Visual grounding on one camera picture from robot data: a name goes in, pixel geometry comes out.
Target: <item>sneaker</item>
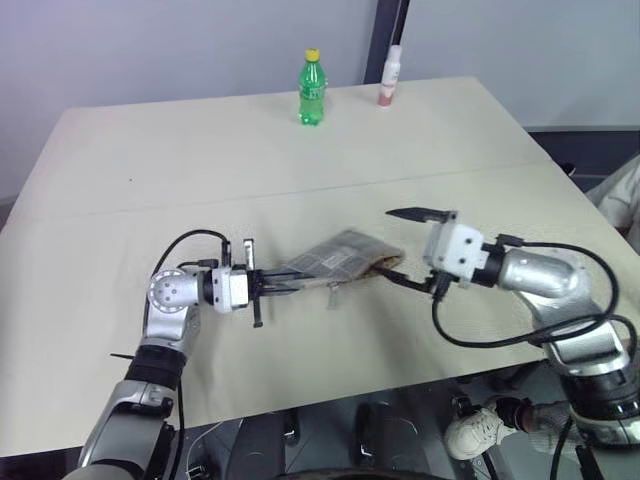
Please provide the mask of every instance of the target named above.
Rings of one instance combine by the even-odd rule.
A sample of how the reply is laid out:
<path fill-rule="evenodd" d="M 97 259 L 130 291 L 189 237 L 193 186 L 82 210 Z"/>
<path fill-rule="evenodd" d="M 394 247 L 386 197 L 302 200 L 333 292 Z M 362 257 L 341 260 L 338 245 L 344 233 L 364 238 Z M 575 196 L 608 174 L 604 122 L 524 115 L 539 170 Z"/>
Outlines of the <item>sneaker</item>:
<path fill-rule="evenodd" d="M 517 432 L 507 427 L 495 412 L 495 402 L 469 417 L 455 420 L 444 434 L 444 444 L 456 460 L 469 460 L 483 452 L 500 445 L 502 440 Z"/>

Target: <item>tabletop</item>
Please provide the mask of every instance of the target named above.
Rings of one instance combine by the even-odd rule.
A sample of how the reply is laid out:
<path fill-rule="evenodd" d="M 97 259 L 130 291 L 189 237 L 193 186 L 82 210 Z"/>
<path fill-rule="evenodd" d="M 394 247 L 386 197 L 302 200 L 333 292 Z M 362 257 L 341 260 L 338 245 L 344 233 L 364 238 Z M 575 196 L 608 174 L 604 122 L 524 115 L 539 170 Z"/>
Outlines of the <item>tabletop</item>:
<path fill-rule="evenodd" d="M 128 366 L 109 353 L 135 351 L 150 271 L 191 228 L 224 233 L 237 255 L 254 238 L 258 267 L 271 268 L 352 227 L 405 249 L 399 269 L 419 279 L 428 227 L 384 212 L 457 209 L 488 238 L 595 250 L 620 280 L 619 312 L 640 318 L 639 257 L 476 80 L 403 82 L 387 109 L 376 96 L 375 85 L 329 90 L 315 128 L 296 121 L 295 92 L 66 112 L 0 234 L 0 456 L 86 440 Z M 194 238 L 167 266 L 218 251 Z M 604 302 L 606 277 L 591 270 Z M 382 278 L 328 301 L 324 288 L 266 299 L 257 330 L 251 309 L 203 308 L 183 375 L 187 426 L 543 356 L 448 344 L 429 299 Z M 469 339 L 531 328 L 496 289 L 453 288 L 441 315 Z"/>

